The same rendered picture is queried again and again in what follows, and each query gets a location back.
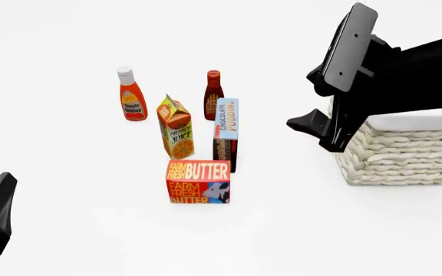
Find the grey rounded plate on stalk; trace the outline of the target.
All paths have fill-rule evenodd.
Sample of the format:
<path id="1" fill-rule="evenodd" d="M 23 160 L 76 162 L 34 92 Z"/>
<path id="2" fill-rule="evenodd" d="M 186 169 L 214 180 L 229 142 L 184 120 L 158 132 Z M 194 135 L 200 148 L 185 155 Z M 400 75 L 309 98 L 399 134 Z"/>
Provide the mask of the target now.
<path id="1" fill-rule="evenodd" d="M 358 69 L 361 68 L 371 40 L 378 13 L 368 6 L 356 3 L 335 32 L 322 65 L 326 84 L 348 92 Z"/>

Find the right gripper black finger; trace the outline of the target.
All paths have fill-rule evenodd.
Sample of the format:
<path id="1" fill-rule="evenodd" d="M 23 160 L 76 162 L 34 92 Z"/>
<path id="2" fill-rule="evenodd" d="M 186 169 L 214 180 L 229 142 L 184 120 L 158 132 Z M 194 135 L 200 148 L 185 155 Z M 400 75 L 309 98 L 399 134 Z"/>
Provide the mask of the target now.
<path id="1" fill-rule="evenodd" d="M 307 133 L 313 137 L 324 137 L 330 119 L 318 109 L 302 116 L 288 119 L 286 126 L 300 132 Z"/>
<path id="2" fill-rule="evenodd" d="M 306 78 L 313 84 L 314 91 L 317 95 L 321 97 L 334 96 L 336 94 L 336 89 L 325 82 L 322 71 L 323 65 L 320 64 L 317 68 L 310 71 Z"/>

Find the chocolate pudding box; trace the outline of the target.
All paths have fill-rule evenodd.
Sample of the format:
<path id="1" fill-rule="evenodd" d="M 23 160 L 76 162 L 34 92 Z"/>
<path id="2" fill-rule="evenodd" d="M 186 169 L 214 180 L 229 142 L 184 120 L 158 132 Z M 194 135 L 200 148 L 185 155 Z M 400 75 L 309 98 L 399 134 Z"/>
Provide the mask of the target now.
<path id="1" fill-rule="evenodd" d="M 239 145 L 239 100 L 219 98 L 213 133 L 213 159 L 230 161 L 231 173 L 236 171 Z"/>

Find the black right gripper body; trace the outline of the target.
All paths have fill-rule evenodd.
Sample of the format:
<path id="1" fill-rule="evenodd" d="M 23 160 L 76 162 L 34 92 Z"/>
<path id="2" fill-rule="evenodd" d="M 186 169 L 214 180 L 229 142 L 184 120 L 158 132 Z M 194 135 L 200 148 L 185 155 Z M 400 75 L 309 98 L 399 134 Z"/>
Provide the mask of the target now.
<path id="1" fill-rule="evenodd" d="M 351 138 L 366 121 L 369 112 L 355 97 L 339 94 L 333 96 L 331 116 L 322 115 L 319 145 L 331 153 L 343 153 Z"/>

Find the white woven basket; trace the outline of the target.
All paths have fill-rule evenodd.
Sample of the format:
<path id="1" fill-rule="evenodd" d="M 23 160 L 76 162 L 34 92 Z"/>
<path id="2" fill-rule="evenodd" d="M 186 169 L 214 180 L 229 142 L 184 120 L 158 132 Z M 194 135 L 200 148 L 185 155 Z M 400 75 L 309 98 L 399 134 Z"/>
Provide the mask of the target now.
<path id="1" fill-rule="evenodd" d="M 442 184 L 442 109 L 370 116 L 334 157 L 351 186 Z"/>

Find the red butter box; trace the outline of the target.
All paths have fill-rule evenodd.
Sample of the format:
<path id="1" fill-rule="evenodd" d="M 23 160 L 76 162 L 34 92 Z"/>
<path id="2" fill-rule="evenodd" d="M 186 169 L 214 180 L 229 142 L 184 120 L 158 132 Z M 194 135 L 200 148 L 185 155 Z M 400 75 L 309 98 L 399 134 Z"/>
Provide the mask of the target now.
<path id="1" fill-rule="evenodd" d="M 225 160 L 171 160 L 166 184 L 175 204 L 228 204 L 230 162 Z"/>

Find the orange juice carton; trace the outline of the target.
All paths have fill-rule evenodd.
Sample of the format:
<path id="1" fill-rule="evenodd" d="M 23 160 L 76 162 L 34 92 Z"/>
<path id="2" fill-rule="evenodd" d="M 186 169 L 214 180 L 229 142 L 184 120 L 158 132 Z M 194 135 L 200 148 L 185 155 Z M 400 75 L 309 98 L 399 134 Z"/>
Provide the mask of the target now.
<path id="1" fill-rule="evenodd" d="M 177 100 L 166 95 L 157 108 L 163 147 L 171 159 L 194 154 L 191 114 Z"/>

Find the tomato ketchup bottle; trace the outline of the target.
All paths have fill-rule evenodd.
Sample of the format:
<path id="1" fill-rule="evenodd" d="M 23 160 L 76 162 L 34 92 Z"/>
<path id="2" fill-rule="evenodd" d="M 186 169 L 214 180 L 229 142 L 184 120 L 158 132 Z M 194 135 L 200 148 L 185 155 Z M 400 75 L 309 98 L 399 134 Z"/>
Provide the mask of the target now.
<path id="1" fill-rule="evenodd" d="M 134 79 L 134 73 L 129 66 L 121 66 L 117 69 L 120 80 L 120 102 L 125 119 L 129 121 L 144 121 L 147 119 L 147 105 Z"/>

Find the dark red sauce bottle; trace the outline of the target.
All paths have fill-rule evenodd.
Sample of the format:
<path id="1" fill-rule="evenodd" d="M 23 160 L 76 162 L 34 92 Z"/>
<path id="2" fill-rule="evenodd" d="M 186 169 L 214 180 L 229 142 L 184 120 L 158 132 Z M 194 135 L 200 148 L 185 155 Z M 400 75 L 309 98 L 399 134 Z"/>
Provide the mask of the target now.
<path id="1" fill-rule="evenodd" d="M 209 71 L 207 73 L 207 85 L 204 94 L 203 110 L 204 117 L 207 120 L 216 119 L 216 105 L 219 98 L 224 98 L 223 89 L 220 83 L 220 72 Z"/>

